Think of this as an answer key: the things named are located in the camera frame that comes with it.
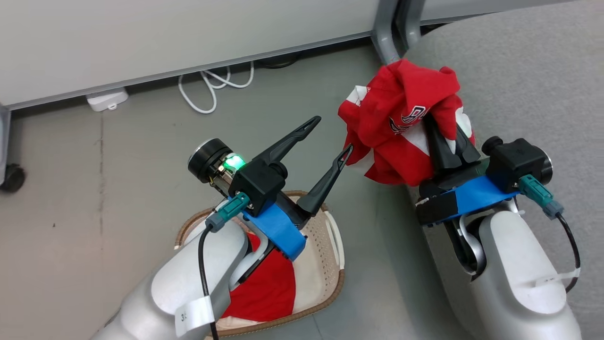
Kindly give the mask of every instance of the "white tape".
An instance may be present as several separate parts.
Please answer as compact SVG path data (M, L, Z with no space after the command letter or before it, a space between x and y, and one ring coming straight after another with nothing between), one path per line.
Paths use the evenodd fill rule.
M176 336L181 337L190 330L215 321L212 301L209 296L193 300L178 307L174 314Z
M546 276L535 281L535 287L543 286L544 284L560 281L562 279L578 278L581 273L581 268L577 268L570 273L562 273L552 276Z

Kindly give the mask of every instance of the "green cable connector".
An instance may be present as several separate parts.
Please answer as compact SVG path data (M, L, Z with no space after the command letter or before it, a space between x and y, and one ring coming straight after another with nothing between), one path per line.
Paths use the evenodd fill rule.
M215 214L211 214L205 219L205 226L210 228L212 232L217 232L224 227L225 223L237 216L249 204L249 197L240 192L227 204L221 206Z
M556 218L557 213L561 214L564 211L564 207L554 200L554 195L532 175L520 177L518 189L537 203L551 220Z

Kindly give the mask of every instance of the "basket handle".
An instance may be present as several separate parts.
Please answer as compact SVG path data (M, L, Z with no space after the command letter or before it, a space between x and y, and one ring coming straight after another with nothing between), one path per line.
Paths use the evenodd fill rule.
M342 243L342 235L339 233L338 224L333 219L333 216L329 213L329 211L324 211L325 216L327 216L327 221L325 221L325 225L327 226L328 231L333 236L332 241L334 245L334 253L336 255L336 260L339 264L340 270L344 269L344 244Z

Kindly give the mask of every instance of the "black cable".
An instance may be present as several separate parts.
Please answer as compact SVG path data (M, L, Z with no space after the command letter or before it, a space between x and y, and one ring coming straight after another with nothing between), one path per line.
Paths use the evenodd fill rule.
M564 227L564 231L567 233L568 240L570 241L570 246L573 248L575 269L579 269L579 268L581 268L581 257L579 256L579 248L577 247L577 243L574 241L573 233L570 231L570 227L568 226L568 223L566 222L566 220L564 219L564 217L562 216L561 213L557 212L556 217L562 224L562 227ZM570 292L570 290L574 287L575 284L577 284L578 279L579 278L576 276L573 277L573 279L570 281L570 283L566 287L567 293Z
M264 68L270 68L272 70L276 70L279 68L285 68L285 67L293 65L294 63L296 63L296 61L300 60L301 55L302 55L302 52L298 52L294 55L292 60L290 60L289 62L283 63L283 64L277 64L277 65L265 64L264 62L262 62L260 60L258 60L256 63Z
M199 237L199 244L197 249L197 256L199 260L199 276L201 276L201 287L204 290L204 296L210 295L210 290L208 289L208 280L205 277L205 265L204 265L204 243L205 238L208 236L210 232L210 228L205 228L204 231L201 232L201 236ZM210 330L212 331L212 339L218 339L218 331L216 330L216 322L212 322L210 324Z

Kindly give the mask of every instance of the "red cloth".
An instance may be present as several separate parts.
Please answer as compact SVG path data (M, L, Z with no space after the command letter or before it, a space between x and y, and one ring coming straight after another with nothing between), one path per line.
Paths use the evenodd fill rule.
M252 250L260 240L248 234ZM272 251L249 278L231 292L231 304L222 315L252 321L273 321L292 314L296 297L294 266L280 252Z
M366 177L385 184L419 185L434 174L421 125L429 111L453 149L457 124L474 143L463 114L455 72L418 67L404 59L382 67L367 87L356 87L338 115L347 124L347 165L359 163Z

